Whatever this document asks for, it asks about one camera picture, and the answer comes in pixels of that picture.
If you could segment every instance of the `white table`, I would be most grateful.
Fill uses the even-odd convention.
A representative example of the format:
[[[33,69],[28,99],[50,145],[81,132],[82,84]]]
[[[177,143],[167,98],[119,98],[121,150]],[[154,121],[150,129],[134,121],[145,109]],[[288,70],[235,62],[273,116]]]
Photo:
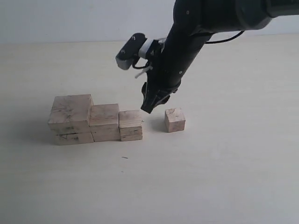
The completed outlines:
[[[0,45],[0,223],[299,223],[299,35],[205,46],[142,141],[55,146],[57,95],[140,108],[122,44]],[[164,133],[173,107],[186,131]]]

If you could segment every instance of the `black robotic arm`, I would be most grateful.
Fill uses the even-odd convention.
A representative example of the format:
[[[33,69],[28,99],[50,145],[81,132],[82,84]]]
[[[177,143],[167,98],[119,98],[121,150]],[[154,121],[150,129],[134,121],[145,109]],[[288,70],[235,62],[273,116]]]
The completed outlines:
[[[147,59],[142,110],[151,113],[167,103],[204,44],[220,32],[258,30],[274,17],[299,14],[299,0],[176,0],[174,23],[166,38],[148,40],[134,34],[116,56],[127,70]]]

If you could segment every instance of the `wooden cube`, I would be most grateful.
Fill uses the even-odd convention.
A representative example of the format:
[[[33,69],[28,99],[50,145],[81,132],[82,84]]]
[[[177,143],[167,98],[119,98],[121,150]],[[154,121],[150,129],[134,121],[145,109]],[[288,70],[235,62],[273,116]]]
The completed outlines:
[[[142,117],[140,111],[120,112],[121,141],[142,139]]]
[[[48,125],[56,134],[90,133],[89,118],[92,96],[55,97]]]
[[[169,133],[183,131],[185,122],[182,109],[176,108],[165,111],[165,124]]]
[[[55,142],[59,146],[93,143],[93,136],[89,133],[55,135]]]
[[[92,106],[90,129],[95,142],[120,140],[118,104]]]

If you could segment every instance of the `large wooden block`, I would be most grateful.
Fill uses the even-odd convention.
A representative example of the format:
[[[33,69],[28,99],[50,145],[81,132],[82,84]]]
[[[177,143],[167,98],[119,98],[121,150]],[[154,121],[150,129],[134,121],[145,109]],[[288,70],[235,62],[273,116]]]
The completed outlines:
[[[54,134],[90,133],[92,96],[55,97],[48,125]]]
[[[165,111],[165,124],[168,132],[179,132],[185,129],[185,116],[182,109],[169,109]]]
[[[142,117],[140,111],[120,112],[121,141],[142,139]]]
[[[93,143],[93,136],[89,133],[55,135],[55,142],[60,146]]]
[[[118,104],[92,106],[89,125],[95,142],[120,140],[119,111]]]

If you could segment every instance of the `white wall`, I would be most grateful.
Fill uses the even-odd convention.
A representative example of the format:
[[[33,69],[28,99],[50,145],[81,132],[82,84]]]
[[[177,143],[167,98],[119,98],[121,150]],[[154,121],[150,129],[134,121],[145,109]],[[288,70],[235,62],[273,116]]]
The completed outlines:
[[[175,0],[0,0],[0,43],[126,40],[166,36]],[[299,33],[299,17],[255,34]]]

